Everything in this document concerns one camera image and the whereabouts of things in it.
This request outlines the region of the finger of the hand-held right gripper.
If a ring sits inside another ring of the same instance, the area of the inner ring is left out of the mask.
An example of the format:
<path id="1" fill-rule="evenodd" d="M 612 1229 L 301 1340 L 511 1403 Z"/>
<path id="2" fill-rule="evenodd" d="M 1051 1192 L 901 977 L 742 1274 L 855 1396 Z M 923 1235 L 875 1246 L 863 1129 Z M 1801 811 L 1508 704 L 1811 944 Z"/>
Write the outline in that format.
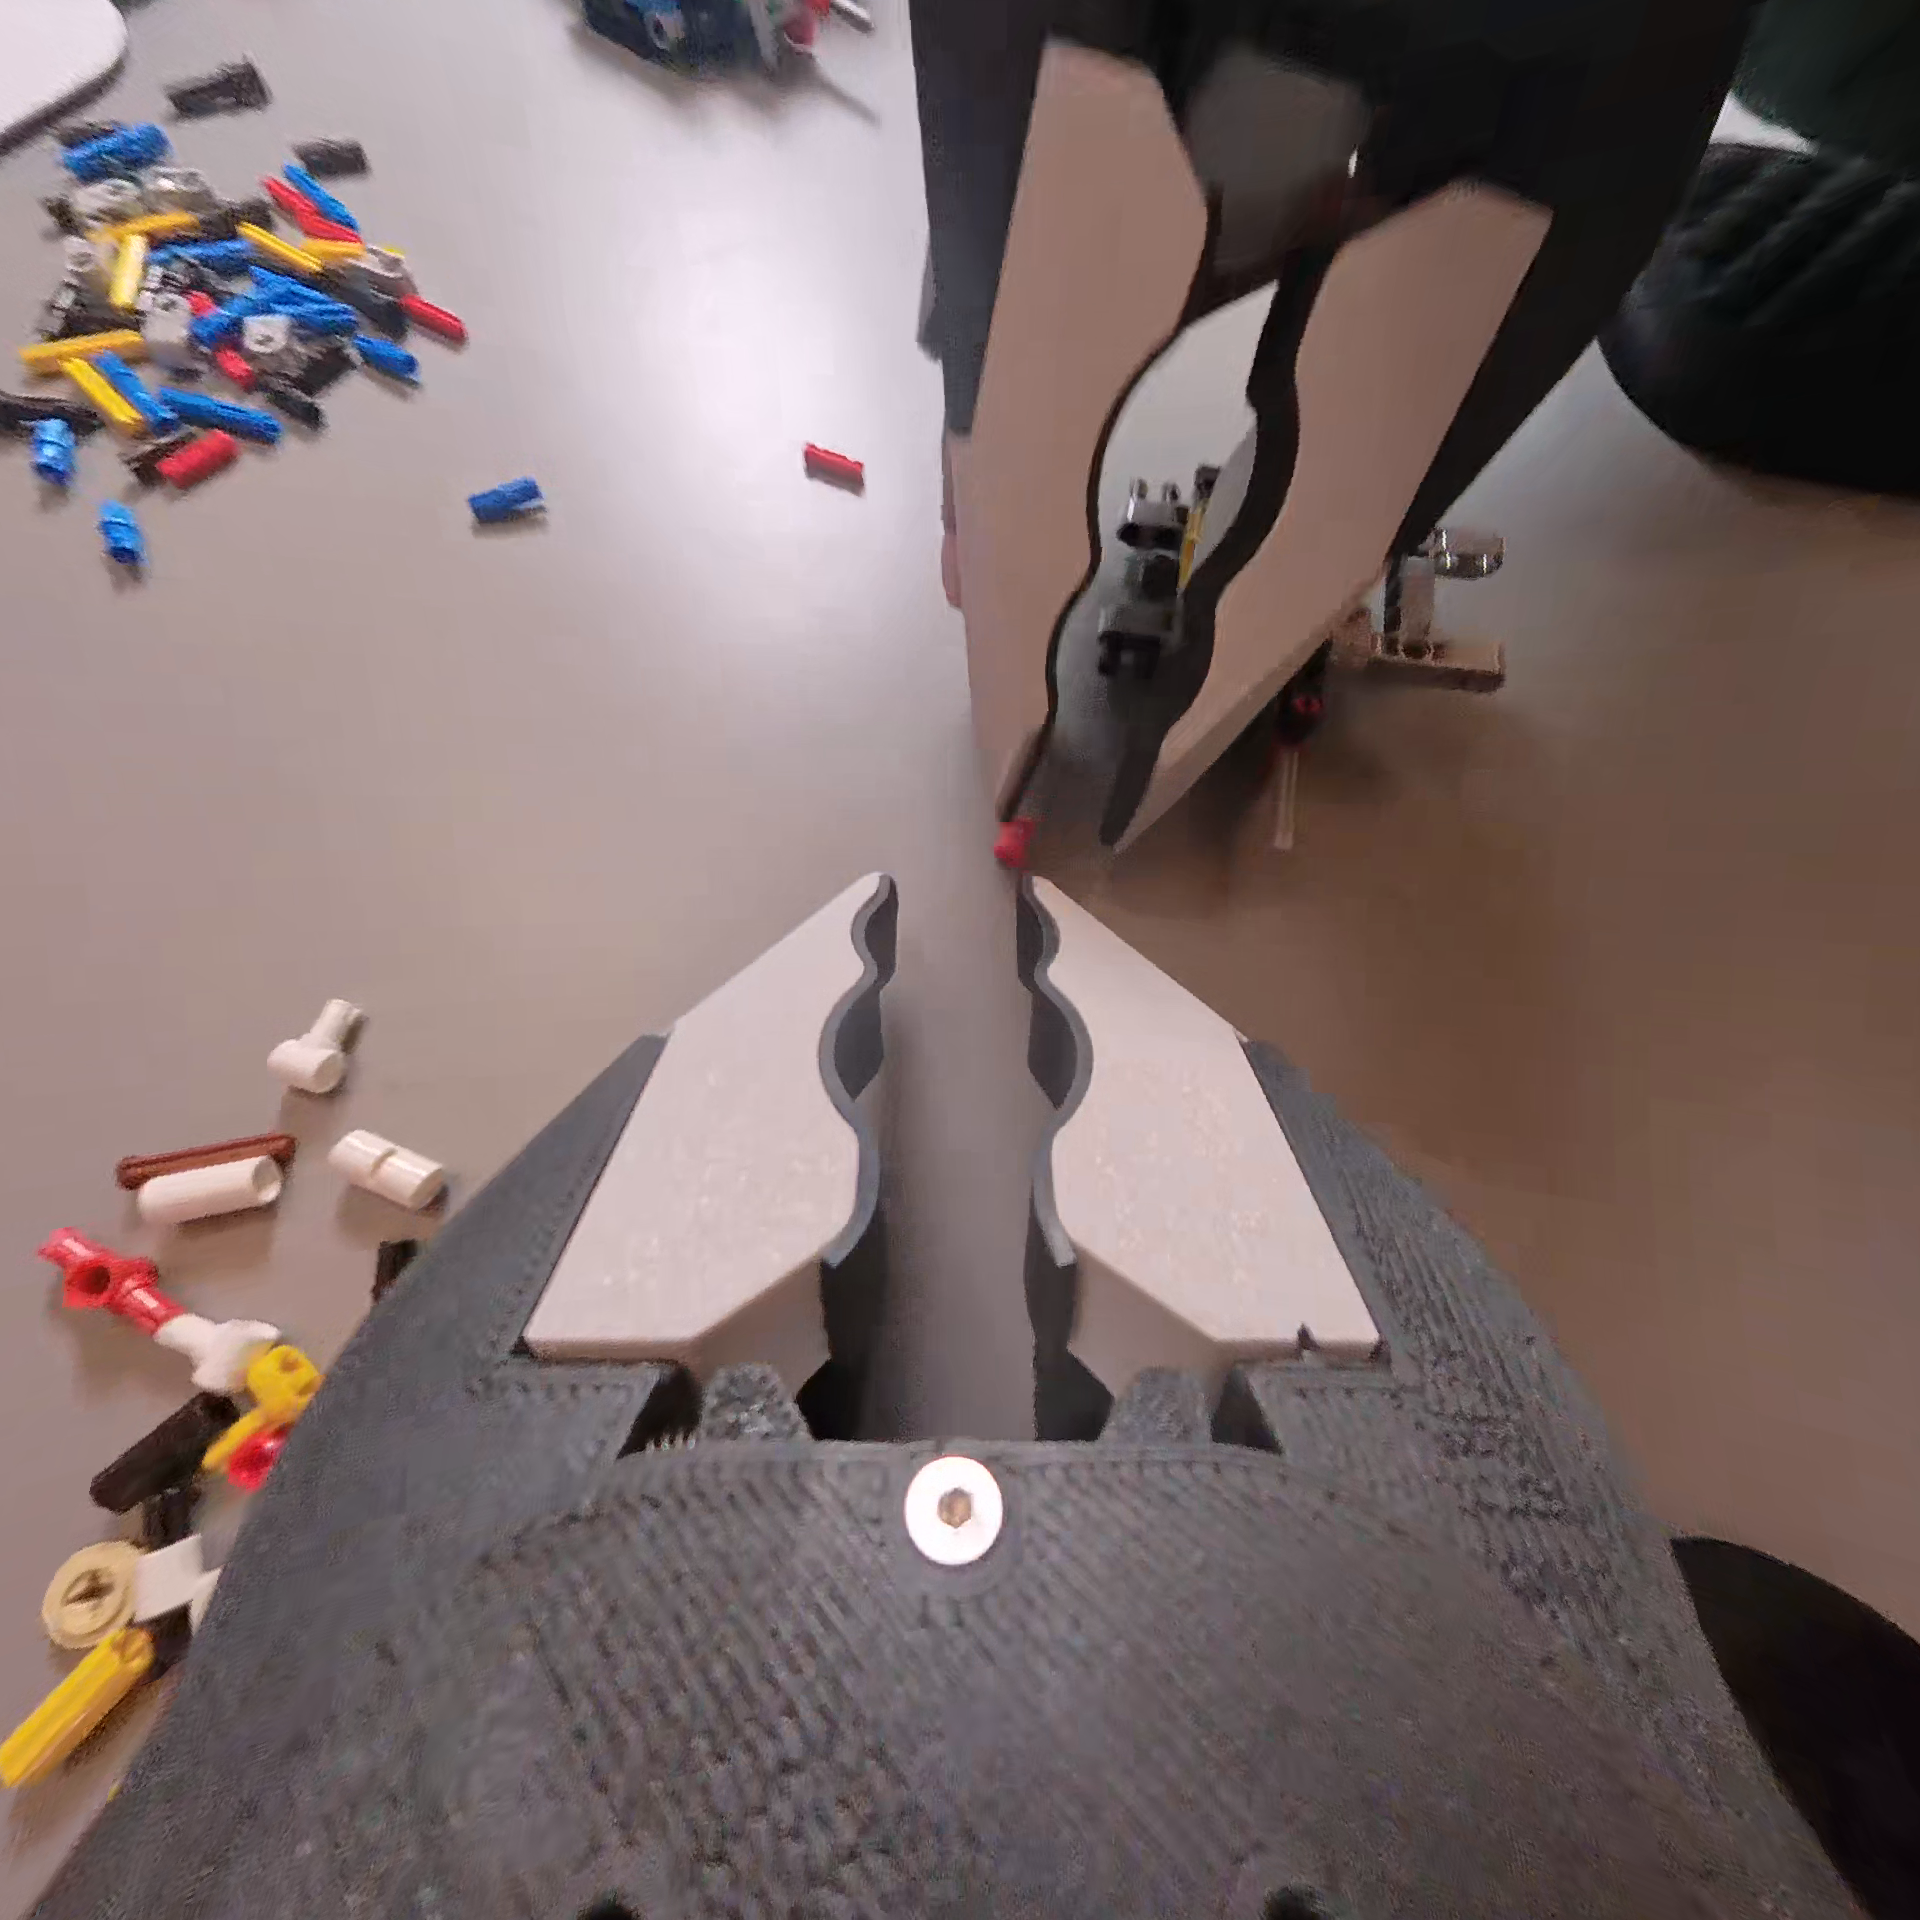
<path id="1" fill-rule="evenodd" d="M 1174 337 L 1208 206 L 1160 82 L 1039 57 L 971 430 L 949 436 L 975 744 L 1009 818 L 1051 716 L 1064 618 L 1096 570 L 1096 481 L 1126 393 Z"/>
<path id="2" fill-rule="evenodd" d="M 1366 600 L 1550 227 L 1548 206 L 1467 181 L 1332 256 L 1289 370 L 1279 502 L 1262 523 L 1248 477 L 1232 518 L 1208 513 L 1183 606 L 1206 672 L 1143 780 L 1116 782 L 1107 848 L 1169 811 Z"/>

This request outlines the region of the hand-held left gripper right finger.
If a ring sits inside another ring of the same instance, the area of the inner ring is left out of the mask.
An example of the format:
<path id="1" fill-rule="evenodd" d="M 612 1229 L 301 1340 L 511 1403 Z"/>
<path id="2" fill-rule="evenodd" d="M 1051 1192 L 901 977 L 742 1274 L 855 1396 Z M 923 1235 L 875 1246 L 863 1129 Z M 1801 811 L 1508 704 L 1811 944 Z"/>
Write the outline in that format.
<path id="1" fill-rule="evenodd" d="M 1376 1314 L 1239 1029 L 1057 884 L 1017 894 L 1037 1360 L 1083 1370 L 1365 1364 Z"/>

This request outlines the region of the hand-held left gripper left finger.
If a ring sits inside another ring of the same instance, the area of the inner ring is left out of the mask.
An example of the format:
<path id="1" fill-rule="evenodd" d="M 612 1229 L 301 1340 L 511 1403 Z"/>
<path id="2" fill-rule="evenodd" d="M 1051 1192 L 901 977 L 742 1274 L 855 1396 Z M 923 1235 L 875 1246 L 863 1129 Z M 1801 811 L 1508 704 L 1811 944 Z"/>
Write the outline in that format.
<path id="1" fill-rule="evenodd" d="M 857 1354 L 895 930 L 895 881 L 863 876 L 671 1024 L 521 1330 L 529 1356 L 824 1370 Z"/>

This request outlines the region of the grey lego gear assembly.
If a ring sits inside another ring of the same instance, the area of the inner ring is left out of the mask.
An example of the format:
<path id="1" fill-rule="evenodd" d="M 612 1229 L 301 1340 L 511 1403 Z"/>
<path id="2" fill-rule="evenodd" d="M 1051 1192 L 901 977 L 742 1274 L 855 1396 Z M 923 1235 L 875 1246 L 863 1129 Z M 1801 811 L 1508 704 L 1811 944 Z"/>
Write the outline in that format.
<path id="1" fill-rule="evenodd" d="M 1191 486 L 1129 486 L 1116 538 L 1123 546 L 1119 584 L 1096 612 L 1094 670 L 1116 688 L 1145 684 L 1182 636 L 1182 601 L 1221 469 L 1203 465 Z M 1327 713 L 1334 676 L 1427 684 L 1464 692 L 1491 692 L 1504 684 L 1504 649 L 1495 642 L 1455 641 L 1432 624 L 1435 587 L 1478 584 L 1496 573 L 1504 542 L 1495 534 L 1454 534 L 1435 528 L 1382 572 L 1376 603 L 1359 603 L 1316 645 L 1262 710 L 1268 747 L 1270 813 L 1275 816 L 1275 757 L 1305 744 Z"/>

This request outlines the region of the person's right forearm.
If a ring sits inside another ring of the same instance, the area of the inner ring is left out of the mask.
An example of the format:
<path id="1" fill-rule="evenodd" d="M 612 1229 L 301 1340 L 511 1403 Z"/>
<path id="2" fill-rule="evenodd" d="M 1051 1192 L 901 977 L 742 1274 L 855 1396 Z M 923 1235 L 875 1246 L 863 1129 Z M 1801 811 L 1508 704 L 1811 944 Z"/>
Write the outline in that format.
<path id="1" fill-rule="evenodd" d="M 1763 3 L 1732 96 L 1756 116 L 1861 153 L 1918 139 L 1916 3 Z"/>

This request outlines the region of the lego car chassis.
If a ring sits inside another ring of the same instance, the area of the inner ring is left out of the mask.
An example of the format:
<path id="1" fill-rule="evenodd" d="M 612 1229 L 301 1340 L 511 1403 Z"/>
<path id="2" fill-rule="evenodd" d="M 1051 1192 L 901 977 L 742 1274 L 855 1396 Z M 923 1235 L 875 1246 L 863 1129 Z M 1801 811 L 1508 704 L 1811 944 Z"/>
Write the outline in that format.
<path id="1" fill-rule="evenodd" d="M 872 32 L 862 3 L 580 3 L 582 26 L 671 74 L 783 74 L 813 57 L 827 24 Z"/>

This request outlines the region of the cluster of white lego connectors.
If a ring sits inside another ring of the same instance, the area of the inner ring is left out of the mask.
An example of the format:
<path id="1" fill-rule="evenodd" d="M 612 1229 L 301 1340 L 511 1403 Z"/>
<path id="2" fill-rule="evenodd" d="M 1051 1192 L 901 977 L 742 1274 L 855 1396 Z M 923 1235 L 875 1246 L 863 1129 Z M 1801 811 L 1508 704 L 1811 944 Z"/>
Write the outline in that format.
<path id="1" fill-rule="evenodd" d="M 344 1085 L 366 1011 L 327 1000 L 305 1030 L 279 1042 L 270 1074 L 297 1097 Z M 120 1158 L 115 1182 L 147 1227 L 206 1227 L 272 1210 L 297 1158 L 293 1134 L 238 1137 Z M 407 1213 L 436 1210 L 445 1169 L 367 1129 L 327 1149 L 348 1189 Z M 219 1571 L 207 1561 L 200 1498 L 219 1482 L 253 1492 L 272 1474 L 323 1386 L 319 1368 L 272 1323 L 192 1312 L 150 1258 L 125 1254 L 77 1229 L 49 1235 L 38 1260 L 56 1275 L 68 1312 L 100 1312 L 184 1362 L 193 1392 L 107 1461 L 86 1499 L 120 1534 L 73 1552 L 40 1598 L 46 1640 L 77 1660 L 5 1737 L 5 1789 L 56 1773 L 147 1684 L 160 1680 L 199 1635 Z"/>

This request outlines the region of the pile of coloured lego pins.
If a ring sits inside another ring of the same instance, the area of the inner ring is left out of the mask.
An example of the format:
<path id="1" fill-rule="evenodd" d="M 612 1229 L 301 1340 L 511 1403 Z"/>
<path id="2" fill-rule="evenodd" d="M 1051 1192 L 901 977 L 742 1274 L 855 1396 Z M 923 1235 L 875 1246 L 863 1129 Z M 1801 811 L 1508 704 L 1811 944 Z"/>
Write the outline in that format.
<path id="1" fill-rule="evenodd" d="M 206 116 L 265 113 L 248 59 L 183 81 L 169 120 L 62 120 L 24 109 L 5 132 L 55 138 L 59 189 L 40 206 L 59 277 L 32 334 L 5 347 L 5 444 L 24 448 L 40 502 L 86 496 L 97 568 L 118 589 L 153 573 L 143 517 L 279 473 L 328 434 L 348 390 L 415 396 L 422 352 L 463 352 L 467 325 L 372 245 L 335 181 L 355 139 L 297 142 L 247 195 L 175 150 Z"/>

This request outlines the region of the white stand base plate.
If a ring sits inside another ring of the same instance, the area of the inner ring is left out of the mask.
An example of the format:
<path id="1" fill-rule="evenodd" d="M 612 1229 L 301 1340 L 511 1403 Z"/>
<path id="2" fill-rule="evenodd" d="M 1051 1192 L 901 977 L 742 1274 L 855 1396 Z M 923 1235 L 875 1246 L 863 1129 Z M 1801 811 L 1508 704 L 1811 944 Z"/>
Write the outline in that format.
<path id="1" fill-rule="evenodd" d="M 125 56 L 115 3 L 3 3 L 3 145 L 96 94 Z"/>

